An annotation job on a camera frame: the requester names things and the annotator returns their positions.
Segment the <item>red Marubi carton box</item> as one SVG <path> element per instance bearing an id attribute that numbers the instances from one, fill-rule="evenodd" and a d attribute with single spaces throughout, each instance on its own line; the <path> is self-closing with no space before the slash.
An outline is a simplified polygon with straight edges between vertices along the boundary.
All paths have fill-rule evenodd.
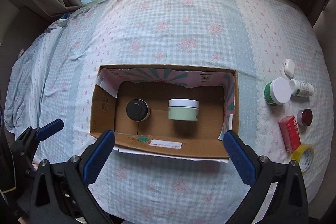
<path id="1" fill-rule="evenodd" d="M 301 145 L 298 124 L 296 122 L 295 116 L 286 116 L 279 121 L 278 125 L 286 151 L 294 153 L 295 150 Z"/>

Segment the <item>yellow packing tape roll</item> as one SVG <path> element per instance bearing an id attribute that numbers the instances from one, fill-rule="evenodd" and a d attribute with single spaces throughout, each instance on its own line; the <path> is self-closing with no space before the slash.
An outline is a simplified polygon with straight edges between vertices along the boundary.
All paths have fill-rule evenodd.
<path id="1" fill-rule="evenodd" d="M 306 173 L 314 160 L 314 149 L 302 144 L 292 153 L 291 159 L 298 162 L 302 173 Z"/>

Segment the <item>small red lid jar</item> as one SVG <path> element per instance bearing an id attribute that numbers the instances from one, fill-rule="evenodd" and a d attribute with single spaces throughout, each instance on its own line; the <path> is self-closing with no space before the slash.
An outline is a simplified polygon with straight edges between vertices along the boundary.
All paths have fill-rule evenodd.
<path id="1" fill-rule="evenodd" d="M 297 113 L 297 123 L 300 126 L 310 126 L 313 121 L 313 112 L 311 109 L 302 109 Z"/>

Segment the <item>green jar white lid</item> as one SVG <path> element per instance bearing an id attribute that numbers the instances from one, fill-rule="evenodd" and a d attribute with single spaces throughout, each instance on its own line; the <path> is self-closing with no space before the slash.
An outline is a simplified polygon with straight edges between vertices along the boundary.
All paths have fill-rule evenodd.
<path id="1" fill-rule="evenodd" d="M 286 104 L 290 98 L 290 85 L 288 81 L 282 77 L 278 77 L 267 83 L 264 88 L 264 99 L 270 106 Z"/>

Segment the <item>white supplement bottle green label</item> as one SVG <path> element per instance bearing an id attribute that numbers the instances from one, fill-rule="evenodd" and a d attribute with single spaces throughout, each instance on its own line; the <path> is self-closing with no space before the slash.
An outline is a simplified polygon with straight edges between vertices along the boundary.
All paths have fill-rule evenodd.
<path id="1" fill-rule="evenodd" d="M 292 96 L 310 97 L 314 94 L 314 86 L 307 81 L 291 79 L 289 86 Z"/>

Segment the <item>white earbuds case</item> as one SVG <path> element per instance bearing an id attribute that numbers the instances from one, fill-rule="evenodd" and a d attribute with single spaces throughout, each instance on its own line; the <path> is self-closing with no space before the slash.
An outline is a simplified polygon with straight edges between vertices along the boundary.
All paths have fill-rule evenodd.
<path id="1" fill-rule="evenodd" d="M 295 63 L 294 63 L 293 60 L 291 60 L 291 59 L 286 59 L 285 60 L 284 73 L 290 78 L 294 77 Z"/>

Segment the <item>black lid jar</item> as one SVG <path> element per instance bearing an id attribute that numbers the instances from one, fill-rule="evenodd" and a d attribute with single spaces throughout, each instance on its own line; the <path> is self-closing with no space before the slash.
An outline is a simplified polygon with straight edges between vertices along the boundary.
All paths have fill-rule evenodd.
<path id="1" fill-rule="evenodd" d="M 127 104 L 126 114 L 135 122 L 145 121 L 150 116 L 150 107 L 144 100 L 134 99 Z"/>

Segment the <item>brown cardboard box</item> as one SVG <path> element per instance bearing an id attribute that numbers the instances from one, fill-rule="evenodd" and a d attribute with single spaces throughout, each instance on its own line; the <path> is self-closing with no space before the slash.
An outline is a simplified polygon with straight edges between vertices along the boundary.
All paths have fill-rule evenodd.
<path id="1" fill-rule="evenodd" d="M 150 107 L 145 121 L 126 114 L 127 104 L 144 100 Z M 168 118 L 169 100 L 199 102 L 198 121 Z M 238 73 L 232 69 L 171 65 L 104 65 L 93 91 L 90 134 L 115 135 L 120 149 L 199 160 L 225 160 L 222 141 L 239 128 Z"/>

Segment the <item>floral checkered bed sheet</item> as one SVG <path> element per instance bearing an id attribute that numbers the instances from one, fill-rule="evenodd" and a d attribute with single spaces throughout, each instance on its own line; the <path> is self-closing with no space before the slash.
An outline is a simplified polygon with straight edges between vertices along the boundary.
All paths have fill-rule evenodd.
<path id="1" fill-rule="evenodd" d="M 283 0 L 100 0 L 52 23 L 15 62 L 5 103 L 5 125 L 15 136 L 60 118 L 64 129 L 40 144 L 35 161 L 68 160 L 94 142 L 93 131 L 115 129 L 108 100 L 91 118 L 99 71 L 130 65 L 127 75 L 184 92 L 187 72 L 228 69 L 238 77 L 239 94 L 228 87 L 219 117 L 206 119 L 205 133 L 219 140 L 231 114 L 239 136 L 257 153 L 288 162 L 279 121 L 300 110 L 313 123 L 300 132 L 314 149 L 303 174 L 307 197 L 318 193 L 330 159 L 334 131 L 333 92 L 318 39 L 306 16 Z"/>

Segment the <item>pale green cream jar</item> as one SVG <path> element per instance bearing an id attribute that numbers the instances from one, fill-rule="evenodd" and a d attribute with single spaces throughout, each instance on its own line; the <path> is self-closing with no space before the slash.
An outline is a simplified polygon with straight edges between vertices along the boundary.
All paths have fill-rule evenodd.
<path id="1" fill-rule="evenodd" d="M 169 100 L 168 118 L 174 121 L 198 121 L 199 102 L 189 99 Z"/>

